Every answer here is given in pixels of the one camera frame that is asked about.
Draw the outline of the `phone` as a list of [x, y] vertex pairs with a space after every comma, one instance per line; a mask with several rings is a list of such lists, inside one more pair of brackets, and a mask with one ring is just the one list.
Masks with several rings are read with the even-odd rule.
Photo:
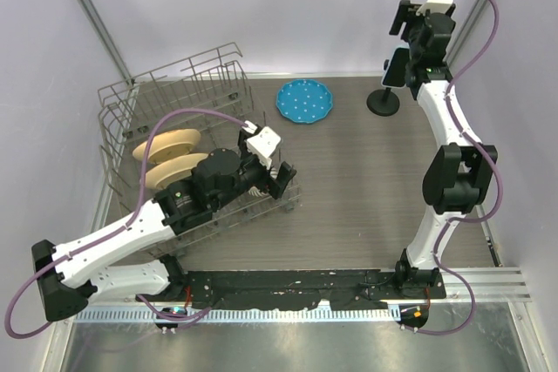
[[409, 49], [407, 47], [396, 48], [391, 59], [384, 62], [382, 86], [388, 88], [405, 87], [405, 73], [409, 61]]

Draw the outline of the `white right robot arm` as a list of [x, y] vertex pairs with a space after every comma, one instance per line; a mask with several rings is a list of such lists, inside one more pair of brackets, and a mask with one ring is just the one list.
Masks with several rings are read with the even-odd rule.
[[458, 223], [484, 201], [498, 158], [496, 148], [483, 145], [467, 123], [451, 84], [445, 57], [454, 8], [453, 1], [400, 1], [390, 33], [404, 46], [384, 63], [384, 86], [410, 89], [438, 147], [422, 182], [424, 218], [392, 280], [405, 298], [438, 286], [441, 254]]

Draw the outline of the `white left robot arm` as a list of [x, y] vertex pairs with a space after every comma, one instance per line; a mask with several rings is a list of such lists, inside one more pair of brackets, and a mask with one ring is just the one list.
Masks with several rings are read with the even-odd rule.
[[46, 320], [72, 317], [102, 294], [159, 294], [166, 301], [179, 300], [186, 281], [170, 263], [119, 267], [117, 261], [208, 223], [253, 188], [279, 200], [296, 175], [286, 162], [273, 165], [281, 142], [267, 126], [254, 133], [241, 130], [238, 151], [213, 150], [188, 176], [158, 191], [129, 217], [65, 244], [34, 244], [31, 257]]

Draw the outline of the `black phone stand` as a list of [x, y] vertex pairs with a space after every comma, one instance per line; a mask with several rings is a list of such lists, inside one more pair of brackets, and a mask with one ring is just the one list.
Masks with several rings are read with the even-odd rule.
[[380, 117], [390, 117], [398, 112], [400, 101], [392, 90], [398, 88], [397, 72], [391, 68], [391, 61], [384, 61], [384, 75], [381, 81], [382, 87], [371, 92], [367, 99], [368, 109]]

